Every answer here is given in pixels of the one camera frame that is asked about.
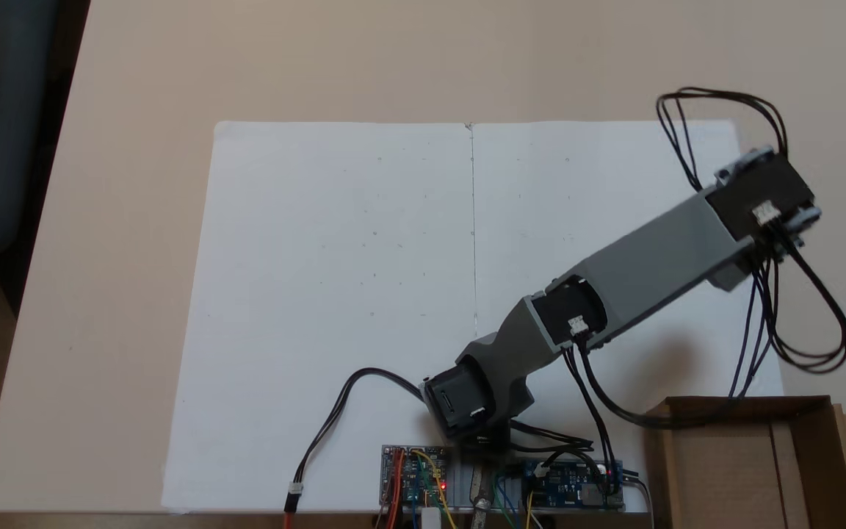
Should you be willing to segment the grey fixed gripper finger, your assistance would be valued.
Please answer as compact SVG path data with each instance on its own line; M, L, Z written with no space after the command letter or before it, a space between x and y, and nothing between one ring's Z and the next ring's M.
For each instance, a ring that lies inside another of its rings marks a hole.
M758 267L754 253L711 253L709 263L709 284L726 292L732 292Z

